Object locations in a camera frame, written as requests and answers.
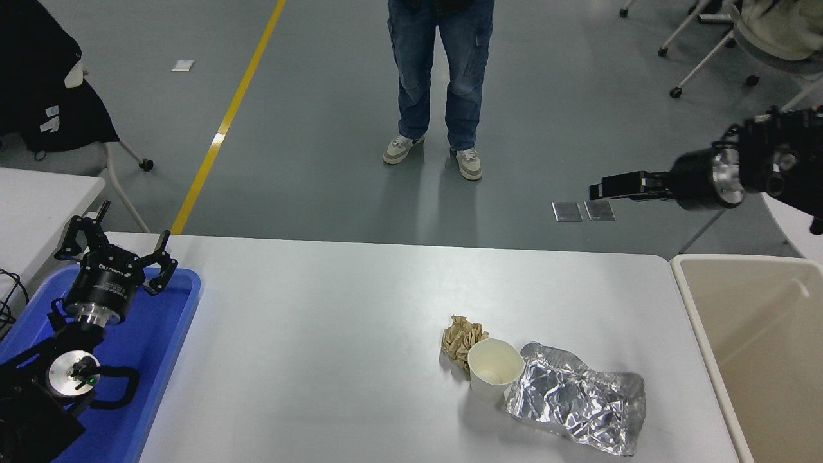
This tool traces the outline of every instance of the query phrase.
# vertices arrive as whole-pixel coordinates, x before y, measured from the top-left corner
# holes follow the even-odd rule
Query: crumpled foil
[[[505,408],[516,419],[612,455],[631,456],[646,417],[643,377],[590,370],[571,352],[529,343]]]
[[[452,325],[443,332],[443,352],[449,360],[468,372],[468,351],[474,344],[489,337],[480,323],[471,323],[464,316],[452,315]]]

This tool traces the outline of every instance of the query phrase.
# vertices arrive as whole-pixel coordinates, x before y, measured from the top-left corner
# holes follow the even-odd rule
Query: beige bin
[[[672,270],[740,461],[823,461],[823,266],[679,255]]]

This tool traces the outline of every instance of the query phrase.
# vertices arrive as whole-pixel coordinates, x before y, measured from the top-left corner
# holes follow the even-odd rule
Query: white paper cup
[[[468,351],[472,392],[484,402],[498,400],[525,367],[517,349],[499,339],[483,339]]]

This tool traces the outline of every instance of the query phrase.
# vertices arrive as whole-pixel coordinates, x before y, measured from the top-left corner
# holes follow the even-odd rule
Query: shoelace
[[[397,136],[397,137],[396,137],[396,138],[392,141],[392,145],[394,145],[394,146],[396,146],[396,147],[398,147],[398,148],[402,148],[402,147],[403,147],[403,142],[404,142],[404,141],[406,141],[406,140],[409,140],[409,139],[408,139],[408,138],[406,138],[406,137],[403,137],[402,135],[398,135],[398,136]]]
[[[465,162],[472,162],[477,159],[477,151],[474,148],[469,148],[463,152],[463,160]]]

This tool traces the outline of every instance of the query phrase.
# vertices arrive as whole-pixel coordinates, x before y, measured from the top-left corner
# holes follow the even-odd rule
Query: white sneaker
[[[398,164],[402,162],[403,159],[406,159],[406,156],[408,156],[412,148],[423,143],[423,140],[425,140],[425,135],[416,140],[398,135],[388,144],[386,152],[383,153],[383,162],[386,164]]]
[[[460,166],[460,174],[466,180],[479,180],[483,176],[480,168],[480,153],[474,147],[457,151],[450,148],[449,152],[457,159]]]

